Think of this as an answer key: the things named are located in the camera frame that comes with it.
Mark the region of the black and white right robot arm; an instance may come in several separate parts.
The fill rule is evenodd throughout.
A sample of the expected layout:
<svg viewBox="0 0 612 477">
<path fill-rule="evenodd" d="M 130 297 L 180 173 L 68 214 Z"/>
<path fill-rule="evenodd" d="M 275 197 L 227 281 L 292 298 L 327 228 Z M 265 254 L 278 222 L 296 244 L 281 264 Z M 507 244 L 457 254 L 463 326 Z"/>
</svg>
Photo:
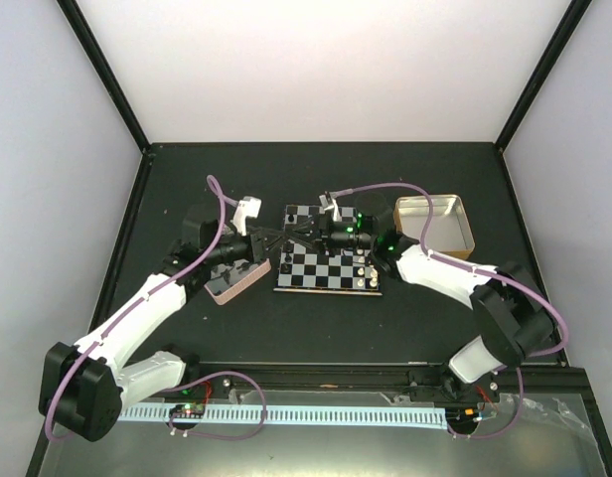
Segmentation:
<svg viewBox="0 0 612 477">
<path fill-rule="evenodd" d="M 289 206 L 290 239 L 319 256 L 362 250 L 378 275 L 430 288 L 471 309 L 478 336 L 461 347 L 439 377 L 442 393 L 461 400 L 484 375 L 518 368 L 554 329 L 554 311 L 521 267 L 480 265 L 433 251 L 402 230 L 399 214 L 383 201 L 341 216 L 336 203 L 322 209 Z"/>
</svg>

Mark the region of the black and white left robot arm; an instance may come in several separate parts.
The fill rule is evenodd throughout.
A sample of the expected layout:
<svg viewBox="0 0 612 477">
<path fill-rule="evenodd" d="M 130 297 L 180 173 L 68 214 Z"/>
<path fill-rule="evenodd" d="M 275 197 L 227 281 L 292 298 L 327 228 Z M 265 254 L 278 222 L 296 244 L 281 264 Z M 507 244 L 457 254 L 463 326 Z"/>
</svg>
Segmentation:
<svg viewBox="0 0 612 477">
<path fill-rule="evenodd" d="M 46 437 L 58 440 L 53 428 L 59 424 L 94 442 L 146 398 L 193 395 L 204 384 L 197 355 L 169 345 L 138 363 L 129 359 L 205 288 L 215 267 L 245 260 L 265 270 L 270 252 L 287 239 L 283 231 L 249 227 L 245 219 L 228 227 L 224 214 L 207 222 L 187 216 L 181 238 L 132 298 L 74 344 L 59 342 L 48 351 L 39 398 Z"/>
</svg>

